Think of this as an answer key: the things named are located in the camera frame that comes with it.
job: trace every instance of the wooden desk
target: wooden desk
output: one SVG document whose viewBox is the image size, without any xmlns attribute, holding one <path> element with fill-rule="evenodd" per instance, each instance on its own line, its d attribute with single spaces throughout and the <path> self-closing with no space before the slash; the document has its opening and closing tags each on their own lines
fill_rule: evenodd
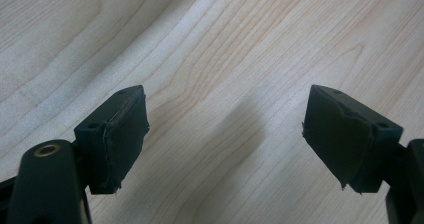
<svg viewBox="0 0 424 224">
<path fill-rule="evenodd" d="M 311 84 L 424 136 L 424 0 L 0 0 L 0 178 L 118 89 L 151 131 L 95 223 L 387 223 L 302 138 Z"/>
</svg>

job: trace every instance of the black rubber pad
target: black rubber pad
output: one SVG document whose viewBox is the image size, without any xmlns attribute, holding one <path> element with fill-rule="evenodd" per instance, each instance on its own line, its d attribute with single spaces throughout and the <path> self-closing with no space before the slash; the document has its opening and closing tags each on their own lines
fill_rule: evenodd
<svg viewBox="0 0 424 224">
<path fill-rule="evenodd" d="M 91 193 L 115 193 L 149 131 L 143 87 L 116 92 L 74 131 L 78 149 L 87 160 Z"/>
<path fill-rule="evenodd" d="M 377 169 L 392 152 L 402 127 L 350 96 L 313 85 L 303 124 L 303 136 L 341 182 L 356 192 L 377 192 Z"/>
</svg>

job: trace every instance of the wooden surface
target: wooden surface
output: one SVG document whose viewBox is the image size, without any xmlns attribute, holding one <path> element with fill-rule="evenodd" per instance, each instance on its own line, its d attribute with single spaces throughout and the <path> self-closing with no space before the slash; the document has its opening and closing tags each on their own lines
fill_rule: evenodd
<svg viewBox="0 0 424 224">
<path fill-rule="evenodd" d="M 0 0 L 0 178 L 118 89 L 151 131 L 95 223 L 387 223 L 302 138 L 311 84 L 424 136 L 424 0 Z"/>
</svg>

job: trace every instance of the screw hole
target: screw hole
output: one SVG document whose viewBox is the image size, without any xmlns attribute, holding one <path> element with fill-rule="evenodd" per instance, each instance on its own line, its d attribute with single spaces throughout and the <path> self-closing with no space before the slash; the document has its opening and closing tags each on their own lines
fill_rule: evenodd
<svg viewBox="0 0 424 224">
<path fill-rule="evenodd" d="M 99 123 L 91 123 L 90 125 L 88 125 L 88 128 L 95 129 L 95 128 L 99 127 L 99 126 L 100 126 Z"/>
<path fill-rule="evenodd" d="M 379 123 L 377 123 L 377 125 L 379 127 L 382 127 L 382 128 L 388 128 L 389 127 L 389 125 L 387 125 L 386 123 L 383 123 L 383 122 L 379 122 Z"/>
<path fill-rule="evenodd" d="M 48 144 L 38 148 L 35 151 L 34 155 L 36 157 L 46 157 L 56 153 L 57 151 L 59 151 L 59 149 L 60 146 L 58 144 Z"/>
</svg>

